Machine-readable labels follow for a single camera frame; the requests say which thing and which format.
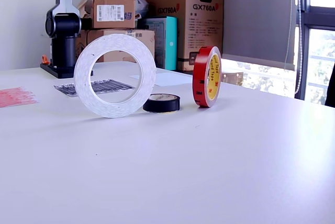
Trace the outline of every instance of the double-sided tape roll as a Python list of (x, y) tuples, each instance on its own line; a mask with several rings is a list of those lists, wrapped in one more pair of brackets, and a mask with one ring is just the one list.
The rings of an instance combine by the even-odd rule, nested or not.
[(180, 97), (171, 94), (152, 94), (143, 105), (150, 113), (172, 113), (180, 110)]
[(211, 107), (219, 95), (221, 54), (217, 47), (202, 47), (195, 59), (193, 97), (197, 105)]
[[(94, 63), (109, 51), (124, 51), (140, 66), (140, 81), (133, 95), (118, 103), (100, 99), (91, 86)], [(150, 50), (138, 39), (113, 34), (91, 42), (80, 54), (74, 69), (74, 84), (80, 100), (92, 112), (106, 117), (119, 118), (136, 112), (148, 100), (155, 84), (156, 66)]]

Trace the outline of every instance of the orange object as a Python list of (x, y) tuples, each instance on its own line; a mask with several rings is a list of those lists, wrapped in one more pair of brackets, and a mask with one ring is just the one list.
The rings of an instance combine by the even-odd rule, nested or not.
[(48, 57), (46, 55), (42, 56), (42, 64), (50, 64), (50, 62), (48, 61)]

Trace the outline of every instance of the window frame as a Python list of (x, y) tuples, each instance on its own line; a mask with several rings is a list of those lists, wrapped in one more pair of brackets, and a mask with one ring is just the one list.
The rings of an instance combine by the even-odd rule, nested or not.
[[(335, 8), (316, 7), (310, 5), (310, 0), (300, 0), (301, 3), (301, 30), (302, 30), (302, 46), (303, 46), (303, 63), (301, 66), (301, 84), (296, 99), (305, 100), (308, 73), (309, 58), (309, 35), (310, 29), (322, 29), (335, 31)], [(299, 24), (299, 14), (297, 14), (297, 25)], [(297, 82), (300, 76), (300, 61), (297, 65)]]

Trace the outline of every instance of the black electrical tape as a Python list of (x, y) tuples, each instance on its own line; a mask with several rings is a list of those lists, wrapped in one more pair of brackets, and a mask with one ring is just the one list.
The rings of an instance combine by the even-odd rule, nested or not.
[(180, 110), (180, 97), (171, 94), (151, 94), (143, 109), (150, 113), (171, 113)]

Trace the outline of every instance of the cardboard box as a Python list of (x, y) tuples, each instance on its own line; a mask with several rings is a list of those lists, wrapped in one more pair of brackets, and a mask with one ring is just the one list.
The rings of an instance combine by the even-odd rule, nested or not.
[(135, 0), (94, 0), (93, 28), (135, 28)]
[[(152, 30), (117, 30), (117, 29), (100, 29), (100, 30), (82, 30), (79, 36), (76, 38), (76, 58), (78, 59), (79, 55), (85, 49), (85, 47), (94, 41), (95, 39), (110, 35), (110, 34), (125, 34), (143, 42), (148, 49), (150, 50), (152, 56), (155, 56), (155, 33)], [(136, 63), (134, 58), (128, 53), (123, 51), (111, 51), (107, 54), (104, 54), (97, 62), (116, 62), (116, 61), (128, 61)]]
[(202, 46), (222, 51), (224, 0), (147, 0), (151, 15), (178, 18), (178, 70), (192, 71)]

